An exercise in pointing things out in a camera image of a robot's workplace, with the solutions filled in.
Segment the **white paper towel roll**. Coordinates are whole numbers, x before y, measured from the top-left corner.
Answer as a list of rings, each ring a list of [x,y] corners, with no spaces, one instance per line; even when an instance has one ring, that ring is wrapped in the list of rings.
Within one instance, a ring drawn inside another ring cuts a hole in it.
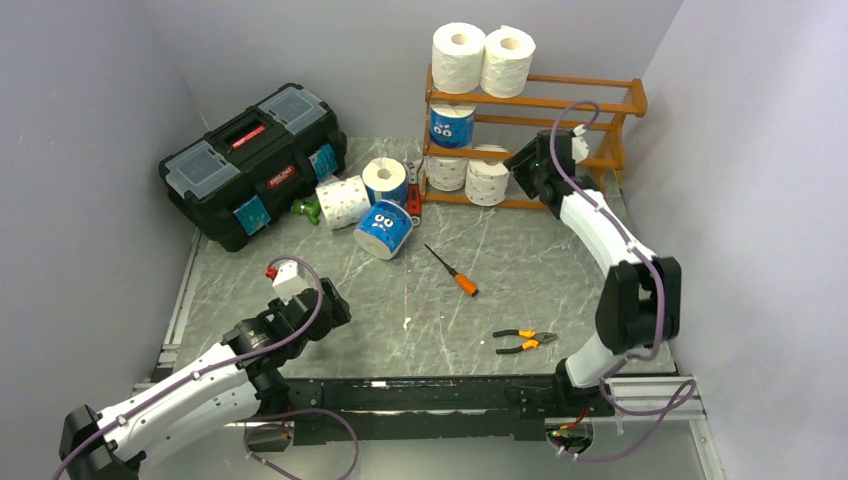
[[[465,196],[472,204],[495,206],[506,199],[510,171],[500,160],[470,158],[467,163]]]
[[[479,27],[464,22],[451,22],[434,32],[431,72],[439,91],[464,94],[479,86],[485,38]]]
[[[496,98],[521,94],[536,50],[534,39],[524,31],[502,25],[485,39],[480,87]]]

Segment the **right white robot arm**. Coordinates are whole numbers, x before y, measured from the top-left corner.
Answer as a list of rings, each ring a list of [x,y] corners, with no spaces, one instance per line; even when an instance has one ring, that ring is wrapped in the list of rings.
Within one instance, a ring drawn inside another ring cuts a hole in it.
[[[542,130],[505,163],[518,185],[537,198],[582,241],[604,285],[595,332],[561,361],[551,388],[557,411],[574,415],[590,399],[588,387],[629,361],[652,361],[680,328],[682,270],[672,257],[643,245],[608,206],[595,182],[575,172],[573,130]]]

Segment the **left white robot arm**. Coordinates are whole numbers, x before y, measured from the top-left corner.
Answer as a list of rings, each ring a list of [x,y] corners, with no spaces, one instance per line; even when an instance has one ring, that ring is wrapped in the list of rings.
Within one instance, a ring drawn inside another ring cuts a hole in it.
[[[64,420],[55,478],[136,479],[143,468],[231,421],[279,417],[291,405],[280,369],[310,341],[351,319],[322,278],[239,321],[188,366],[112,407],[83,405]]]

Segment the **white roll with red print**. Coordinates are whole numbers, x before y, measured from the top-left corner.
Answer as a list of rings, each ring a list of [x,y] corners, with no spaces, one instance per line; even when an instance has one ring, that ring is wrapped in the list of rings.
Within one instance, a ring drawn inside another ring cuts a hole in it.
[[[457,157],[427,157],[424,160],[429,184],[441,191],[452,192],[464,187],[469,160]]]

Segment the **blue paper roll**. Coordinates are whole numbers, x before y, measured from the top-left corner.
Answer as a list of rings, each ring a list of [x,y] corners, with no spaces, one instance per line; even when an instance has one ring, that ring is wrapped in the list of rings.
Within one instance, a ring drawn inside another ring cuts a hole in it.
[[[437,146],[461,149],[472,143],[476,105],[436,101],[430,104],[429,136]]]

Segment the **orange wooden shelf rack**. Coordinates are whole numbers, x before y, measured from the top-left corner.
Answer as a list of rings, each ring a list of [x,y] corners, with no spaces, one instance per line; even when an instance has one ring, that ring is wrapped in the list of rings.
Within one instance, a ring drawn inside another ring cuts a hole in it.
[[[588,169],[589,176],[601,188],[602,193],[606,193],[606,177],[611,173],[620,187],[619,173],[624,169],[627,163],[627,154],[623,145],[623,130],[624,125],[629,116],[643,118],[648,111],[648,96],[641,78],[633,78],[632,80],[612,80],[584,77],[566,77],[555,75],[529,74],[528,83],[534,84],[554,84],[563,85],[565,87],[577,88],[583,90],[593,88],[595,90],[620,91],[620,99],[615,101],[598,101],[595,97],[589,98],[588,94],[577,100],[585,99],[594,101],[599,105],[598,118],[602,120],[609,117],[608,121],[595,122],[589,126],[586,122],[587,132],[601,132],[598,146],[590,147],[587,158],[580,162],[578,166]],[[568,98],[548,98],[534,97],[521,94],[511,98],[497,98],[485,92],[469,92],[463,94],[449,94],[438,90],[435,86],[432,74],[432,64],[427,66],[427,78],[425,87],[425,102],[427,107],[432,106],[434,102],[447,102],[458,104],[475,104],[477,106],[498,106],[508,109],[535,109],[535,110],[550,110],[561,111],[568,107],[575,100]],[[526,127],[536,128],[536,133],[528,137],[532,142],[535,142],[536,134],[544,130],[550,130],[553,126],[555,118],[527,117],[516,115],[495,115],[486,113],[475,114],[475,125],[499,125],[508,126],[510,128]],[[422,154],[426,157],[445,157],[445,158],[467,158],[469,160],[485,160],[504,162],[509,160],[518,151],[485,151],[475,150],[471,147],[462,149],[448,149],[437,146],[431,139],[430,133],[425,133],[422,142]],[[464,194],[457,191],[442,191],[435,187],[435,183],[430,179],[429,174],[424,171],[419,177],[420,202],[423,205],[427,202],[456,204],[456,205],[471,205],[471,200]],[[503,202],[495,205],[499,208],[512,208],[523,210],[542,210],[542,203],[532,199],[507,198]]]

